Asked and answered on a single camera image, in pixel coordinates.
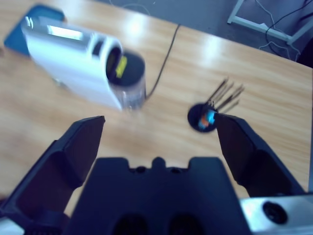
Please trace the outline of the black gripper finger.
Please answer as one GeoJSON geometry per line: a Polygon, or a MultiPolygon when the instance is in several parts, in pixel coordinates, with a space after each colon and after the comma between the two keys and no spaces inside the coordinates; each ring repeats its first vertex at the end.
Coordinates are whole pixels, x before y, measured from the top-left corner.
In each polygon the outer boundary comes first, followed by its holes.
{"type": "Polygon", "coordinates": [[[31,167],[0,207],[23,229],[64,229],[72,193],[82,186],[97,156],[105,118],[74,122],[31,167]]]}
{"type": "Polygon", "coordinates": [[[232,176],[250,197],[305,194],[275,152],[244,119],[215,114],[215,125],[232,176]]]}

